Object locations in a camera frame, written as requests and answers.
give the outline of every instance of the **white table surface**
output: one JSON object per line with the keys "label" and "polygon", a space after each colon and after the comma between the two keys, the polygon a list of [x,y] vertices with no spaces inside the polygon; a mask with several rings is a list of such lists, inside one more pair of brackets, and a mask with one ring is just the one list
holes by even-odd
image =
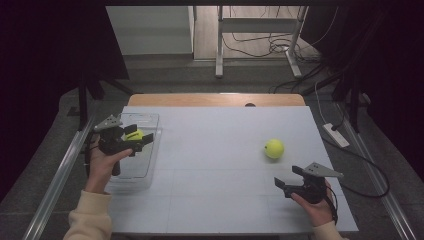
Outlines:
{"label": "white table surface", "polygon": [[[304,210],[274,185],[274,177],[303,183],[292,165],[333,168],[309,107],[125,107],[123,113],[159,114],[162,134],[151,187],[107,189],[114,232],[311,232]],[[264,154],[271,138],[285,145],[278,161]],[[339,203],[337,229],[358,231],[338,180],[327,180]]]}

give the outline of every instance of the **wrist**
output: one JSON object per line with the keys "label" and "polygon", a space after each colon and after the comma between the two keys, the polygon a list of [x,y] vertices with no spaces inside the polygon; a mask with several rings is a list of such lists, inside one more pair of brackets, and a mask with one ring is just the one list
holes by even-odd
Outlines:
{"label": "wrist", "polygon": [[91,193],[104,194],[105,187],[106,187],[106,184],[88,180],[87,184],[85,185],[84,191],[91,192]]}
{"label": "wrist", "polygon": [[313,227],[319,227],[332,221],[333,221],[332,217],[311,218],[311,223]]}

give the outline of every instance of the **black cable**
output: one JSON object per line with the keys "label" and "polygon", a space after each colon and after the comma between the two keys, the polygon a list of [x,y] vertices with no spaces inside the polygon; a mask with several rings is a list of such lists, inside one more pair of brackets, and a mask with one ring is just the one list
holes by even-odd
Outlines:
{"label": "black cable", "polygon": [[95,146],[95,147],[92,147],[92,148],[90,148],[90,149],[88,149],[88,151],[91,151],[91,150],[93,150],[93,149],[95,149],[95,148],[98,148],[99,146],[97,145],[97,146]]}
{"label": "black cable", "polygon": [[333,202],[330,200],[330,198],[325,195],[324,200],[327,202],[328,206],[331,210],[331,216],[333,218],[334,224],[337,224],[337,221],[339,220],[339,216],[337,215],[337,209],[334,207]]}
{"label": "black cable", "polygon": [[340,121],[340,123],[339,123],[339,124],[333,125],[333,126],[331,127],[331,130],[336,131],[336,130],[337,130],[337,128],[339,128],[339,127],[340,127],[340,126],[344,123],[345,113],[346,113],[346,111],[343,111],[343,114],[342,114],[342,120]]}
{"label": "black cable", "polygon": [[[248,38],[248,39],[237,39],[234,36],[234,33],[232,33],[232,34],[233,34],[234,40],[236,40],[237,42],[248,42],[248,41],[255,41],[255,40],[261,40],[261,39],[267,39],[267,38],[269,39],[269,36],[267,36],[267,37],[257,37],[257,38]],[[291,35],[291,33],[275,35],[273,37],[285,37],[285,36],[288,36],[288,35]]]}
{"label": "black cable", "polygon": [[296,61],[303,62],[303,63],[322,63],[327,60],[322,57],[320,57],[319,59],[313,59],[313,60],[306,59],[302,55],[302,48],[300,48],[299,44],[296,44],[296,46],[299,49],[299,54],[296,52],[296,49],[295,51],[293,51],[294,56],[296,57]]}
{"label": "black cable", "polygon": [[[285,38],[277,38],[277,39],[274,39],[274,40],[271,41],[271,38],[273,38],[273,37],[277,37],[277,36],[272,36],[272,34],[270,33],[269,34],[269,37],[268,37],[269,51],[270,52],[283,53],[283,52],[288,51],[290,45],[288,45],[288,44],[276,44],[275,42],[276,41],[286,41],[286,42],[289,42],[290,43],[291,42],[290,40],[285,39]],[[283,48],[280,51],[276,51],[275,50],[275,49],[281,48],[281,47],[287,47],[287,48],[286,49]]]}
{"label": "black cable", "polygon": [[338,61],[343,59],[343,55],[347,54],[351,54],[352,51],[351,48],[353,47],[353,43],[356,42],[356,40],[361,37],[365,30],[368,28],[368,26],[372,23],[374,19],[372,17],[370,17],[367,21],[364,22],[364,25],[360,28],[358,28],[357,32],[355,33],[355,35],[353,35],[352,37],[350,37],[350,39],[348,40],[348,42],[343,46],[343,48],[339,49],[338,51],[332,53],[330,56],[327,57],[327,59],[337,59]]}
{"label": "black cable", "polygon": [[335,202],[336,202],[336,205],[335,205],[335,208],[336,208],[336,211],[339,209],[339,202],[337,201],[337,196],[336,196],[336,193],[333,191],[333,189],[331,189],[330,187],[328,187],[327,186],[327,188],[328,189],[330,189],[330,191],[331,191],[331,193],[333,194],[333,196],[334,196],[334,200],[335,200]]}
{"label": "black cable", "polygon": [[225,42],[224,36],[222,36],[222,41],[224,42],[224,45],[225,45],[228,49],[230,49],[230,50],[232,50],[232,51],[236,51],[236,52],[244,53],[244,54],[246,54],[246,55],[248,55],[248,56],[251,56],[251,57],[266,57],[266,56],[268,56],[268,55],[273,54],[273,52],[270,52],[270,53],[267,53],[267,54],[264,54],[264,55],[253,55],[253,54],[250,54],[250,53],[247,53],[247,52],[244,52],[244,51],[238,50],[238,49],[230,48],[230,47],[227,45],[227,43]]}
{"label": "black cable", "polygon": [[276,92],[277,92],[277,90],[279,89],[279,88],[281,88],[281,87],[283,87],[283,86],[286,86],[286,85],[288,85],[288,84],[292,84],[292,83],[294,83],[294,85],[291,87],[291,88],[286,88],[286,89],[291,89],[291,92],[293,92],[293,90],[294,90],[294,88],[296,88],[297,86],[299,86],[303,81],[305,81],[305,80],[307,80],[307,79],[309,79],[309,78],[311,78],[311,77],[313,77],[313,76],[315,76],[316,74],[318,74],[323,68],[325,67],[325,65],[324,66],[322,66],[322,64],[319,64],[318,66],[316,66],[314,69],[312,69],[309,73],[307,73],[307,74],[305,74],[303,77],[302,77],[302,79],[299,79],[299,80],[294,80],[294,81],[290,81],[290,82],[284,82],[284,83],[281,83],[281,84],[279,84],[279,85],[277,85],[277,86],[271,86],[269,89],[268,89],[268,93],[271,93],[271,88],[273,88],[274,87],[274,91],[273,91],[273,93],[275,94]]}
{"label": "black cable", "polygon": [[390,191],[390,182],[389,182],[389,178],[387,177],[387,175],[386,175],[386,173],[377,165],[377,164],[375,164],[375,163],[373,163],[373,162],[371,162],[370,160],[368,160],[368,159],[366,159],[365,157],[363,157],[363,156],[361,156],[361,155],[358,155],[358,154],[356,154],[356,153],[354,153],[354,152],[351,152],[351,151],[349,151],[349,150],[346,150],[346,149],[344,149],[344,148],[340,148],[339,146],[337,146],[337,145],[335,145],[335,144],[333,144],[332,142],[330,142],[330,141],[328,141],[327,139],[325,139],[325,138],[323,138],[323,137],[321,137],[327,144],[329,144],[329,145],[331,145],[331,146],[333,146],[333,147],[335,147],[335,148],[337,148],[337,149],[339,149],[339,150],[341,150],[341,151],[343,151],[343,152],[345,152],[345,153],[347,153],[347,154],[350,154],[350,155],[353,155],[353,156],[355,156],[355,157],[358,157],[358,158],[360,158],[361,160],[363,160],[363,161],[365,161],[365,162],[367,162],[368,164],[370,164],[371,166],[373,166],[375,169],[377,169],[380,173],[381,173],[381,175],[383,176],[383,178],[384,178],[384,181],[386,182],[386,190],[384,191],[384,193],[382,193],[382,194],[379,194],[379,195],[368,195],[368,194],[365,194],[365,193],[361,193],[361,192],[359,192],[359,191],[357,191],[357,190],[354,190],[354,189],[352,189],[352,188],[350,188],[350,187],[348,187],[348,186],[346,186],[346,185],[344,185],[344,184],[342,184],[342,183],[340,183],[340,186],[342,186],[343,188],[346,188],[347,190],[349,190],[349,191],[351,191],[351,192],[353,192],[353,193],[355,193],[355,194],[358,194],[358,195],[360,195],[360,196],[362,196],[362,197],[367,197],[367,198],[382,198],[382,197],[384,197],[384,196],[386,196],[388,193],[389,193],[389,191]]}
{"label": "black cable", "polygon": [[299,9],[297,10],[297,16],[296,16],[296,20],[297,20],[298,22],[300,22],[300,20],[299,20],[300,8],[301,8],[301,6],[299,6]]}
{"label": "black cable", "polygon": [[266,8],[270,8],[270,6],[265,6],[265,12],[264,12],[264,13],[262,13],[262,15],[261,15],[259,18],[262,18],[262,17],[265,15],[265,13],[266,13]]}
{"label": "black cable", "polygon": [[287,12],[290,14],[290,17],[292,17],[293,18],[293,15],[291,15],[291,12],[290,12],[290,8],[289,8],[289,6],[286,6],[287,7]]}

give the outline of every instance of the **metal frame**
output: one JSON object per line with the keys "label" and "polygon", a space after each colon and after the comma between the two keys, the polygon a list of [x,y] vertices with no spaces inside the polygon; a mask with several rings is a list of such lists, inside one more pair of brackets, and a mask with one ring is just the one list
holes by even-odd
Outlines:
{"label": "metal frame", "polygon": [[[364,141],[362,140],[362,137],[359,133],[356,133],[354,128],[350,125],[348,121],[344,122],[344,127],[346,128],[349,136],[351,137],[353,141],[353,145],[355,146],[356,150],[361,154],[361,156],[367,158],[371,162],[375,163],[373,157],[371,156],[370,152],[368,151],[367,146],[365,145]],[[386,187],[385,181],[381,173],[376,170],[375,168],[371,167],[369,164],[364,162],[365,169],[368,172],[368,175],[370,176],[374,187],[376,188],[378,193],[383,193],[384,189]],[[409,223],[408,218],[406,217],[404,211],[402,210],[399,202],[395,198],[392,192],[389,192],[385,197],[381,199],[384,206],[386,207],[387,212],[390,214],[390,218],[393,221],[393,224],[395,225],[399,236],[403,240],[416,240],[417,237],[414,234],[414,231],[411,227],[411,224]]]}
{"label": "metal frame", "polygon": [[307,7],[301,6],[297,19],[255,19],[255,18],[227,18],[223,17],[223,6],[218,7],[218,44],[216,51],[215,77],[222,78],[224,74],[224,49],[222,46],[223,33],[292,33],[290,47],[285,49],[285,54],[295,78],[301,78],[297,65],[294,49],[299,38],[300,30],[305,18]]}
{"label": "metal frame", "polygon": [[47,225],[53,208],[55,207],[56,202],[62,193],[62,189],[68,179],[69,173],[74,166],[75,160],[80,153],[84,140],[90,130],[93,128],[94,118],[100,104],[101,102],[97,100],[92,102],[89,108],[89,118],[87,124],[81,131],[77,131],[75,134],[74,139],[69,145],[69,148],[66,151],[65,156],[63,157],[63,160],[43,197],[43,200],[41,200],[41,203],[38,206],[38,209],[35,212],[35,215],[32,218],[31,223],[29,224],[22,239],[39,239],[41,237],[41,234]]}

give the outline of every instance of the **wooden table edge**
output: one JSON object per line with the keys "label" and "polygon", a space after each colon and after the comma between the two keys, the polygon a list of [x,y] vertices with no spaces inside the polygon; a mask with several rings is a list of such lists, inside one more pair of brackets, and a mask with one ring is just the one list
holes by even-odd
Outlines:
{"label": "wooden table edge", "polygon": [[163,93],[134,94],[128,106],[174,106],[174,107],[257,107],[306,106],[299,94],[256,94],[256,93]]}

